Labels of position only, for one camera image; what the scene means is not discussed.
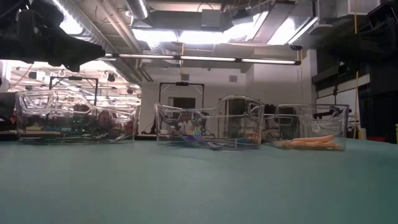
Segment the green table surface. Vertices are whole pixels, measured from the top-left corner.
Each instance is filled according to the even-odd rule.
[[[0,144],[0,223],[398,223],[398,147]]]

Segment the transparent container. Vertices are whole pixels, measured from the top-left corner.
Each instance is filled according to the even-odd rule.
[[[22,142],[86,144],[131,142],[137,132],[139,106],[119,110],[93,106],[71,90],[17,93],[17,134]]]
[[[214,150],[258,149],[264,104],[226,96],[213,108],[182,109],[155,104],[158,144]]]
[[[262,138],[287,149],[345,150],[348,113],[348,105],[279,105]]]

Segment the teal tablecloth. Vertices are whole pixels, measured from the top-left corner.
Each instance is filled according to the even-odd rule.
[[[398,147],[0,144],[0,223],[398,223]]]

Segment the metal frame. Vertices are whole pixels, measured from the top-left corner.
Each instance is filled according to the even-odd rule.
[[[55,85],[52,85],[52,80],[53,79],[58,79],[59,81],[55,83]],[[94,80],[95,81],[95,93],[94,93],[94,106],[97,105],[97,91],[98,91],[98,79],[97,78],[83,78],[83,77],[50,77],[50,85],[49,89],[51,90],[53,87],[57,86],[57,84],[64,80],[71,80],[71,81],[82,81],[82,80]]]
[[[162,98],[162,85],[176,85],[176,86],[189,86],[189,85],[200,85],[203,88],[203,92],[201,94],[201,108],[204,108],[205,105],[205,84],[203,83],[181,83],[181,82],[175,82],[175,83],[169,83],[169,82],[161,82],[159,83],[159,103],[160,99]]]

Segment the clear plastic bin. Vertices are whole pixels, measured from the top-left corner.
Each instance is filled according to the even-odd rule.
[[[258,149],[264,105],[246,96],[226,96],[214,108],[182,109],[155,104],[157,142],[215,150]]]
[[[348,105],[279,105],[262,138],[288,149],[345,150]]]
[[[17,93],[17,134],[22,142],[85,144],[130,142],[137,131],[139,106],[119,110],[93,106],[71,90]]]

